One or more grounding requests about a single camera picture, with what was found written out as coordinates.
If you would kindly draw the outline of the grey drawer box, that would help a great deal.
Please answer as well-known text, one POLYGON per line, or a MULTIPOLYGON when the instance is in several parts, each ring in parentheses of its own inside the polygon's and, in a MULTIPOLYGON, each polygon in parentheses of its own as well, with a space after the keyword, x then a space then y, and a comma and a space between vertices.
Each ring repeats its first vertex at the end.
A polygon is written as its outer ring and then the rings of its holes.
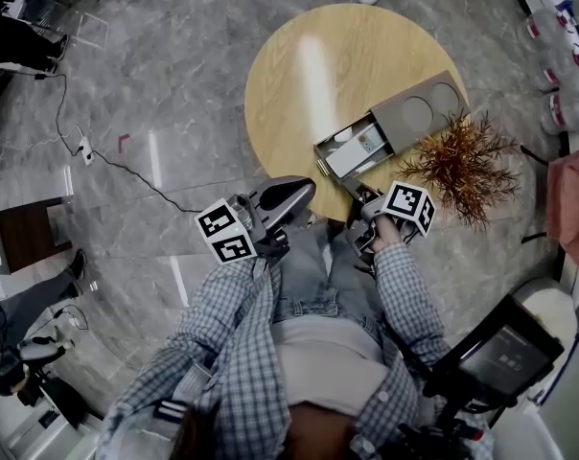
POLYGON ((352 129, 354 137, 375 123, 386 139, 379 151, 353 171, 339 178, 326 162, 326 158, 345 143, 335 141, 336 133, 313 145, 316 165, 323 175, 342 184, 345 179, 357 178, 388 158, 416 146, 420 140, 443 130, 451 116, 459 117, 469 111, 468 103, 452 74, 449 71, 441 72, 372 106, 346 127, 352 129))

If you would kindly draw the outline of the white remote control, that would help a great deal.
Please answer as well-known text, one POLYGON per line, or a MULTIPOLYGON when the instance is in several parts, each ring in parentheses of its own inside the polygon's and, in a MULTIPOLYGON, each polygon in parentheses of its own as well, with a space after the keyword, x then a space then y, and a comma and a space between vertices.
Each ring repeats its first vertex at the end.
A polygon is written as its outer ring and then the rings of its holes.
POLYGON ((332 152, 326 162, 334 174, 341 178, 369 159, 385 143, 385 137, 373 123, 332 152))

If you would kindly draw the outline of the person's leg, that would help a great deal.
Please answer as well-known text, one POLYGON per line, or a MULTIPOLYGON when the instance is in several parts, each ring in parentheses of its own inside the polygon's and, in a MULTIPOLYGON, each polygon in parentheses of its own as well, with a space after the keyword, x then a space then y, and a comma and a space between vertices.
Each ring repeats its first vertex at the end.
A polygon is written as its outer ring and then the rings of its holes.
POLYGON ((321 306, 328 298, 328 272, 323 251, 328 244, 326 222, 288 229, 289 251, 279 263, 279 312, 298 316, 304 309, 321 306))
POLYGON ((330 250, 328 281, 336 290, 339 314, 373 331, 382 317, 382 303, 370 266, 354 252, 344 233, 330 241, 330 250))

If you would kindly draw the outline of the black rig monitor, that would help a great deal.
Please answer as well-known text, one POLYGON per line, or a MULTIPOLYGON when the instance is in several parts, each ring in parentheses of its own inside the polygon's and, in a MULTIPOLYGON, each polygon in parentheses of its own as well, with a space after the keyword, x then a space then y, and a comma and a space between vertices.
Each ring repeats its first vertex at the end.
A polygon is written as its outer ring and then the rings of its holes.
POLYGON ((510 407, 553 370, 563 351, 562 342, 507 295, 432 366, 424 395, 510 407))

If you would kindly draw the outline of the shrink-wrapped water bottle pack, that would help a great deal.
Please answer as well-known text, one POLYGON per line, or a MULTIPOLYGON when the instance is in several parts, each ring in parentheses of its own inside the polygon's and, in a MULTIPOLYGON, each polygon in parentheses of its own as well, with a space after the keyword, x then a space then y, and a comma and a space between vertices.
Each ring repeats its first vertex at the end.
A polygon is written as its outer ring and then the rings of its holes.
POLYGON ((518 31, 530 53, 529 76, 544 93, 540 124, 544 132, 579 133, 579 29, 564 11, 539 9, 518 31))

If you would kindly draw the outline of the person's left forearm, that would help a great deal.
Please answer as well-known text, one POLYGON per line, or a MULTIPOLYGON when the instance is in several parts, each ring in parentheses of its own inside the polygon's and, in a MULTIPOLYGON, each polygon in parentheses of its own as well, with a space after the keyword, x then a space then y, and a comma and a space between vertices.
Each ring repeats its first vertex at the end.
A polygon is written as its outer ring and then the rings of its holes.
POLYGON ((261 258, 219 266, 197 289, 197 304, 186 311, 169 340, 185 369, 209 364, 238 329, 267 275, 261 258))

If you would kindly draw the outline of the person's torso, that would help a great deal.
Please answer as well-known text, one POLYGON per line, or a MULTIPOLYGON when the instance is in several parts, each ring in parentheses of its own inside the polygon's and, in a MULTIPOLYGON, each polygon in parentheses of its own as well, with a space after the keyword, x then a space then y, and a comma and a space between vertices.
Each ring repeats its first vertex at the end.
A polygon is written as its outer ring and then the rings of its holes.
POLYGON ((190 410, 214 412, 219 460, 268 460, 289 409, 311 403, 353 417, 361 460, 379 460, 400 425, 432 425, 444 407, 395 343, 346 318, 267 322, 257 310, 183 314, 176 331, 110 407, 96 460, 165 460, 190 410))

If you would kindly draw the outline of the dark wooden side table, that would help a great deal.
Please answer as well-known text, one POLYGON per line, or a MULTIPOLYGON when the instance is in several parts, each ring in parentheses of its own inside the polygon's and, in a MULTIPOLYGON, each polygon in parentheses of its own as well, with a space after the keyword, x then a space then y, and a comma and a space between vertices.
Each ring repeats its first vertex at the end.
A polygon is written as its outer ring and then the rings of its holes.
POLYGON ((69 240, 54 238, 48 210, 66 207, 71 197, 53 197, 0 210, 0 275, 10 275, 30 265, 70 250, 69 240))

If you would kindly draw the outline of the person's right leg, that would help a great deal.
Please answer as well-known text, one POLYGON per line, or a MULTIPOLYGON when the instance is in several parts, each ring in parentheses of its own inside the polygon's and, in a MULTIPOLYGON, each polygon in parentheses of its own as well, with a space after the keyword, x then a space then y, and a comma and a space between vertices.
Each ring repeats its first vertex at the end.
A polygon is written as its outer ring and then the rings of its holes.
POLYGON ((330 250, 328 281, 336 290, 339 314, 373 331, 382 317, 382 303, 370 266, 354 252, 344 233, 330 241, 330 250))

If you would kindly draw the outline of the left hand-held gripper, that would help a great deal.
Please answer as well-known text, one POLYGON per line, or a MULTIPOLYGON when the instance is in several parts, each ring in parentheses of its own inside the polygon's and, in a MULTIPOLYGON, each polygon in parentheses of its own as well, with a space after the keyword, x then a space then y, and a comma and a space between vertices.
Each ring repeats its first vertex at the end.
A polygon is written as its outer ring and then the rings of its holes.
POLYGON ((288 251, 283 227, 307 208, 315 191, 308 177, 273 177, 249 195, 216 201, 196 217, 197 228, 219 265, 255 257, 274 261, 288 251))

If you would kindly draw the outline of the orange artificial plant white pot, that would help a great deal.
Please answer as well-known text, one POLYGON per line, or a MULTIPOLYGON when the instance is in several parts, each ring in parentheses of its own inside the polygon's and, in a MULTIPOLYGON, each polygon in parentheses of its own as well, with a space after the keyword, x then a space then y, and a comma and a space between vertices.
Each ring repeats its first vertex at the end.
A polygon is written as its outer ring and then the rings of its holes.
POLYGON ((442 208, 475 231, 485 230, 488 211, 517 194, 518 176, 503 164, 519 143, 492 127, 484 114, 474 121, 464 111, 448 114, 443 130, 418 142, 399 175, 420 179, 442 208))

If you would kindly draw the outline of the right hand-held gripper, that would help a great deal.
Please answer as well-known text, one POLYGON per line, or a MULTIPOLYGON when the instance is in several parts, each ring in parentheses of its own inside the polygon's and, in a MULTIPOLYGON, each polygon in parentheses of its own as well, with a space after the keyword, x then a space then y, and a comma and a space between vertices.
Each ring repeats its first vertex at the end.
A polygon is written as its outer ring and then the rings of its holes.
POLYGON ((345 179, 342 187, 354 200, 347 241, 365 263, 373 261, 371 244, 377 235, 375 218, 378 216, 387 215, 392 219, 406 244, 418 234, 424 238, 428 235, 436 208, 427 189, 394 181, 384 194, 357 179, 345 179))

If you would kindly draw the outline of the white egg-shaped pouf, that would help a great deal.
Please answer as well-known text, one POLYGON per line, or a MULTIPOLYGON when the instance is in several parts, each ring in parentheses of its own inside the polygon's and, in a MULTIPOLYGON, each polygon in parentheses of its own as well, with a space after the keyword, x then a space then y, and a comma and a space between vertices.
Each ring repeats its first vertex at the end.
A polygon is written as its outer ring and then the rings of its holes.
POLYGON ((513 296, 569 350, 577 333, 572 297, 550 278, 536 278, 519 285, 513 296))

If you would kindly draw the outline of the person's right forearm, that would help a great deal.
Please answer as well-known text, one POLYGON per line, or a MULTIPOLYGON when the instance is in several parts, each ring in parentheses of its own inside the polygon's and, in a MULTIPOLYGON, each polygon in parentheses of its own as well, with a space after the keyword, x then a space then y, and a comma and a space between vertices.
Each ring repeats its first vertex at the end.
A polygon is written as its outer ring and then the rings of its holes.
POLYGON ((377 290, 387 321, 408 348, 428 367, 450 349, 428 288, 407 246, 388 245, 374 258, 377 290))

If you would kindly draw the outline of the black rig mount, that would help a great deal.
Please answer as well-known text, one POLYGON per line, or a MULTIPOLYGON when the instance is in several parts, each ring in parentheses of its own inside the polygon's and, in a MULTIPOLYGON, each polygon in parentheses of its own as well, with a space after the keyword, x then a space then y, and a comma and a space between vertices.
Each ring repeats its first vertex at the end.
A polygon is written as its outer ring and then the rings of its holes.
POLYGON ((399 445, 401 460, 472 460, 467 443, 480 441, 484 430, 457 417, 461 405, 447 401, 434 425, 417 428, 400 424, 404 439, 399 445))

